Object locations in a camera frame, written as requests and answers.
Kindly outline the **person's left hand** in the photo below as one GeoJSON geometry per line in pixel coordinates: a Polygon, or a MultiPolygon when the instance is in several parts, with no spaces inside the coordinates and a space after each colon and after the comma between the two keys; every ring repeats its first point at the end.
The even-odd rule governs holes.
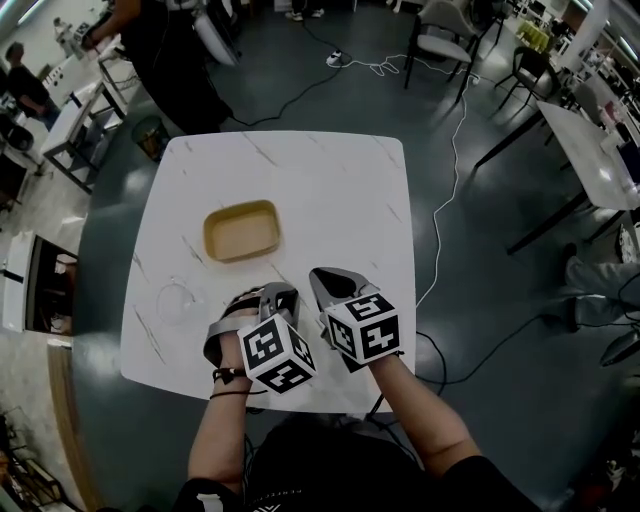
{"type": "Polygon", "coordinates": [[[244,369],[244,359],[239,337],[236,332],[226,332],[219,337],[220,368],[244,369]]]}

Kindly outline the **dark chair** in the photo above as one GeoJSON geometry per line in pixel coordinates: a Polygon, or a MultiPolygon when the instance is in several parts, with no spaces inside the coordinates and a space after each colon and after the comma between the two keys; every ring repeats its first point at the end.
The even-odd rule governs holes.
{"type": "Polygon", "coordinates": [[[494,88],[511,79],[514,82],[499,105],[499,110],[504,107],[516,88],[524,88],[528,91],[525,103],[528,103],[531,97],[542,101],[553,99],[561,89],[560,79],[549,61],[549,55],[526,46],[520,46],[514,50],[511,72],[496,83],[494,88]]]}

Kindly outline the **person's right forearm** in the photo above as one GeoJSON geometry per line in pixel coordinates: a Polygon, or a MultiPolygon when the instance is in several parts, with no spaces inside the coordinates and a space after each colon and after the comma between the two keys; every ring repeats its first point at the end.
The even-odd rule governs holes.
{"type": "Polygon", "coordinates": [[[399,357],[382,357],[369,369],[428,472],[440,477],[458,462],[481,454],[462,418],[399,357]]]}

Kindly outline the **grey padded chair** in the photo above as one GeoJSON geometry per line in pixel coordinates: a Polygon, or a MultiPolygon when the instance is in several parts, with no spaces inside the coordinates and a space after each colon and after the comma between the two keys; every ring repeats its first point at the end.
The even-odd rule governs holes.
{"type": "Polygon", "coordinates": [[[405,82],[407,89],[412,68],[419,53],[431,54],[456,62],[448,81],[465,65],[463,84],[456,101],[462,99],[465,87],[477,57],[481,36],[466,21],[462,11],[451,0],[427,0],[414,19],[405,58],[405,82]]]}

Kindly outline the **tan rectangular tray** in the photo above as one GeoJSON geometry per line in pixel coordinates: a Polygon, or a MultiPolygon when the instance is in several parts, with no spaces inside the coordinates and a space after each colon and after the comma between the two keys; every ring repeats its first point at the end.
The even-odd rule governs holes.
{"type": "Polygon", "coordinates": [[[276,250],[281,228],[275,205],[255,200],[210,213],[203,223],[207,255],[221,263],[232,263],[276,250]]]}

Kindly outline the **dark oval seat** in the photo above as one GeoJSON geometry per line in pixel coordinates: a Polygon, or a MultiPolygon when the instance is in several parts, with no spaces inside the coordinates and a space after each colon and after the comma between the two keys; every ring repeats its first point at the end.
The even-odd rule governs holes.
{"type": "Polygon", "coordinates": [[[601,356],[600,366],[608,367],[618,364],[638,351],[640,351],[640,332],[631,330],[610,343],[601,356]]]}

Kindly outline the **yellow-green boxes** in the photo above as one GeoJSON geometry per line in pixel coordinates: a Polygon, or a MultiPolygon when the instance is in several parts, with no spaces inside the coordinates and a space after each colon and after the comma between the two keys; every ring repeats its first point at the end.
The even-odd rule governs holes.
{"type": "Polygon", "coordinates": [[[549,35],[529,21],[523,21],[519,25],[516,36],[538,53],[544,52],[549,44],[549,35]]]}

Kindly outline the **white marble table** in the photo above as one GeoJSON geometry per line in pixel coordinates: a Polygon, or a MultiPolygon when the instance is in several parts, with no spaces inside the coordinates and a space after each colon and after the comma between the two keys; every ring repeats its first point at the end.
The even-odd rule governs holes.
{"type": "Polygon", "coordinates": [[[209,326],[241,292],[273,281],[301,296],[299,330],[317,377],[285,395],[256,393],[253,407],[313,413],[387,410],[367,370],[350,372],[322,339],[309,283],[316,267],[357,272],[398,308],[403,359],[415,363],[415,274],[402,144],[381,136],[260,131],[178,137],[167,146],[144,209],[123,310],[120,365],[134,382],[198,399],[212,393],[203,355],[209,326]],[[277,210],[273,252],[234,263],[206,253],[203,223],[219,209],[255,200],[277,210]],[[156,295],[183,279],[205,304],[191,323],[164,324],[156,295]]]}

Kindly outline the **long white table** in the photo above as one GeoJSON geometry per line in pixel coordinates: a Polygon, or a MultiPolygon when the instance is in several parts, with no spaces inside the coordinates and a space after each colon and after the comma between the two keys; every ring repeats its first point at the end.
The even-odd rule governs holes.
{"type": "Polygon", "coordinates": [[[125,111],[103,81],[70,93],[42,144],[41,154],[74,185],[91,195],[113,134],[125,111]]]}

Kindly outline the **person's left forearm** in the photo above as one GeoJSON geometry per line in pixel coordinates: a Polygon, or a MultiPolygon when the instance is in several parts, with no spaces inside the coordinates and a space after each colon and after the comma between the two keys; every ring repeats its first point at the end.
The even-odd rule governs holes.
{"type": "Polygon", "coordinates": [[[188,462],[190,479],[216,481],[239,494],[243,481],[246,402],[252,382],[218,379],[194,439],[188,462]]]}

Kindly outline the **person's black shirt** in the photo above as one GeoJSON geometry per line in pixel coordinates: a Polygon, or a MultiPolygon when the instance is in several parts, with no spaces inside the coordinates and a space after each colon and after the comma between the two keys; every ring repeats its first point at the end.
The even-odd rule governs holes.
{"type": "Polygon", "coordinates": [[[257,450],[247,487],[191,479],[171,512],[541,512],[487,458],[432,477],[395,443],[319,423],[290,421],[257,450]]]}

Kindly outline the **white table with slender legs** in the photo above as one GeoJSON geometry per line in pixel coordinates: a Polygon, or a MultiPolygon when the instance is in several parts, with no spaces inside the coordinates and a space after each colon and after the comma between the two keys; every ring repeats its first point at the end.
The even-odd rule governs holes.
{"type": "Polygon", "coordinates": [[[537,105],[538,110],[483,155],[473,169],[478,170],[537,123],[546,121],[579,178],[583,191],[508,247],[506,252],[509,255],[530,245],[585,202],[616,212],[640,208],[640,184],[634,182],[620,152],[606,152],[602,149],[602,144],[609,135],[584,117],[558,105],[542,101],[537,105]]]}

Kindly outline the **white cabinet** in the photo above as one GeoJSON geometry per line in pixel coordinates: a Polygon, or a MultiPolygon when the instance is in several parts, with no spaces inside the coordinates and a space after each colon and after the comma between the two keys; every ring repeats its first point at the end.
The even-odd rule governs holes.
{"type": "Polygon", "coordinates": [[[36,234],[22,231],[11,239],[0,281],[4,284],[2,326],[21,333],[26,324],[26,300],[36,234]]]}

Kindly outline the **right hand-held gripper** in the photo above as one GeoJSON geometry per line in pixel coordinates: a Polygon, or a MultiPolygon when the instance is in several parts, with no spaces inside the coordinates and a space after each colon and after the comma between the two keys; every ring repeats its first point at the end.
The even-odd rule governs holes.
{"type": "Polygon", "coordinates": [[[380,292],[364,295],[378,290],[366,277],[317,267],[310,271],[309,281],[318,309],[325,310],[331,344],[343,356],[364,366],[400,350],[398,311],[380,292]],[[332,298],[353,299],[330,306],[332,298]]]}

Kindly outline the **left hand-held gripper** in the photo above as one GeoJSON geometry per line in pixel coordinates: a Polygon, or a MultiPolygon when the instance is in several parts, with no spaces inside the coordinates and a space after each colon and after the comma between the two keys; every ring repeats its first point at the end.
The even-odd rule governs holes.
{"type": "Polygon", "coordinates": [[[209,326],[204,357],[213,376],[228,383],[236,377],[259,383],[267,392],[283,395],[317,376],[309,343],[298,333],[300,295],[285,282],[271,282],[235,297],[220,319],[209,326]],[[219,337],[236,332],[244,369],[220,368],[219,337]]]}

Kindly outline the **small white work table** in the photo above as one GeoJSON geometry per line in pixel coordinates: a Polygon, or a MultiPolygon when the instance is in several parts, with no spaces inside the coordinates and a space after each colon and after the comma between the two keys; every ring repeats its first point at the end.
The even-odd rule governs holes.
{"type": "Polygon", "coordinates": [[[140,86],[140,80],[125,48],[113,40],[97,58],[102,80],[120,110],[126,114],[140,86]]]}

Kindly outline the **wooden plank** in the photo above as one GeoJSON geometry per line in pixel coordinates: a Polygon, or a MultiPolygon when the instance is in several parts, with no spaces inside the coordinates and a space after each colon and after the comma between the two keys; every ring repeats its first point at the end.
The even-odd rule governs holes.
{"type": "Polygon", "coordinates": [[[79,427],[72,375],[72,350],[47,346],[47,362],[53,410],[67,463],[87,512],[97,512],[103,500],[94,485],[79,427]]]}

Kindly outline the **dark open cabinet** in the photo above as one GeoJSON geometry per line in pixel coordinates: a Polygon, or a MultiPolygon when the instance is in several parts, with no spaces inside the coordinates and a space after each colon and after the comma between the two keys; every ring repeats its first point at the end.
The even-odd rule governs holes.
{"type": "Polygon", "coordinates": [[[26,280],[26,331],[73,335],[77,256],[35,236],[26,280]]]}

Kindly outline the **mesh waste bin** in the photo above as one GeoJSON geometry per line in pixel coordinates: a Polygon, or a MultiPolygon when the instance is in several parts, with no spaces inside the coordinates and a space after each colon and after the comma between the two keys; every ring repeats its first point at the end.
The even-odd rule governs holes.
{"type": "Polygon", "coordinates": [[[141,119],[133,128],[133,142],[154,162],[159,162],[171,139],[159,116],[151,115],[141,119]]]}

